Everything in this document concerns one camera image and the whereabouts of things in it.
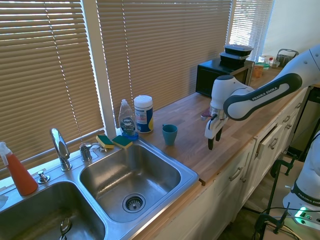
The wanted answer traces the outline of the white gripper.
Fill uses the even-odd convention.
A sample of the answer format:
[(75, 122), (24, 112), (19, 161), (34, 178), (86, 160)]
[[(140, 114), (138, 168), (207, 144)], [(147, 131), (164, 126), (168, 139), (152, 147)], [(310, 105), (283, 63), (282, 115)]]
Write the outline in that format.
[(221, 134), (223, 130), (223, 126), (227, 122), (228, 118), (220, 119), (215, 116), (212, 117), (206, 124), (204, 136), (208, 139), (207, 145), (208, 149), (212, 150), (214, 147), (214, 140), (217, 142), (221, 139)]

